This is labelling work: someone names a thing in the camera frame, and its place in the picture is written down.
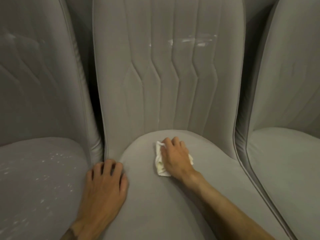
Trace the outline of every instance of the gray fabric car seat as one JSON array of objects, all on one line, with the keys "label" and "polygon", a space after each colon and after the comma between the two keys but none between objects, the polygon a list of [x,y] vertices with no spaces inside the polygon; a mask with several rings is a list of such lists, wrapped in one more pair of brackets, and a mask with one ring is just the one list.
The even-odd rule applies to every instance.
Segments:
[{"label": "gray fabric car seat", "polygon": [[241,103],[239,157],[297,239],[320,231],[320,0],[280,0]]},{"label": "gray fabric car seat", "polygon": [[156,174],[155,142],[174,136],[214,187],[276,239],[288,239],[234,146],[242,0],[94,0],[93,15],[105,153],[130,180],[104,239],[215,238],[198,202]]},{"label": "gray fabric car seat", "polygon": [[58,239],[102,160],[64,0],[0,0],[0,238]]}]

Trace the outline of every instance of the white rag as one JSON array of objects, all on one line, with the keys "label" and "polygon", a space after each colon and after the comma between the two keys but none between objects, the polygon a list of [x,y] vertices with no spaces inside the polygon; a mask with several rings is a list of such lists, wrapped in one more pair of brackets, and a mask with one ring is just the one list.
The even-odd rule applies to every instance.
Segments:
[{"label": "white rag", "polygon": [[[163,165],[163,162],[162,162],[162,154],[160,150],[161,147],[165,147],[165,144],[161,143],[160,141],[157,141],[157,143],[155,144],[155,153],[156,153],[155,168],[157,169],[157,173],[159,176],[170,177],[171,174],[166,171],[165,166]],[[192,156],[190,156],[190,154],[189,154],[189,159],[190,159],[191,165],[193,165],[193,158]]]}]

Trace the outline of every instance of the seat cushion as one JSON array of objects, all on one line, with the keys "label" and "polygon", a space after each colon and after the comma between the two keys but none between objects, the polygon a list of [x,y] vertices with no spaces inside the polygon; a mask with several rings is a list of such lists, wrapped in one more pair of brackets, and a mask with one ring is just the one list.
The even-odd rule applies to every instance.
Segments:
[{"label": "seat cushion", "polygon": [[320,139],[282,128],[256,130],[250,164],[298,239],[320,239]]},{"label": "seat cushion", "polygon": [[178,136],[186,142],[194,167],[276,239],[288,239],[238,161],[195,133],[164,130],[135,140],[120,161],[130,186],[127,200],[104,239],[215,239],[209,224],[184,187],[171,177],[157,175],[155,142]]},{"label": "seat cushion", "polygon": [[77,215],[89,165],[70,139],[0,147],[0,239],[60,239]]}]

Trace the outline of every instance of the right hand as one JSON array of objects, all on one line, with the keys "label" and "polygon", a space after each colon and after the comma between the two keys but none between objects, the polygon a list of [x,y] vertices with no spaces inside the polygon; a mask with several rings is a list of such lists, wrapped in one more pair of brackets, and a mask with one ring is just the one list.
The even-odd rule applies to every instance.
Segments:
[{"label": "right hand", "polygon": [[164,139],[161,147],[162,162],[165,169],[176,179],[183,182],[196,171],[192,167],[189,159],[189,150],[183,141],[174,137],[171,141],[169,138]]}]

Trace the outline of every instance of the seat back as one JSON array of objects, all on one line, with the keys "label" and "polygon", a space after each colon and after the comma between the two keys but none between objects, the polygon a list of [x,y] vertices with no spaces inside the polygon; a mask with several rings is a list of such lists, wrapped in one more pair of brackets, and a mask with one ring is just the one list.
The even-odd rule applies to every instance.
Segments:
[{"label": "seat back", "polygon": [[93,8],[107,156],[178,129],[235,158],[242,0],[94,0]]},{"label": "seat back", "polygon": [[0,146],[64,137],[101,159],[77,43],[64,0],[0,1]]},{"label": "seat back", "polygon": [[240,105],[239,147],[254,130],[282,127],[320,138],[320,0],[280,0]]}]

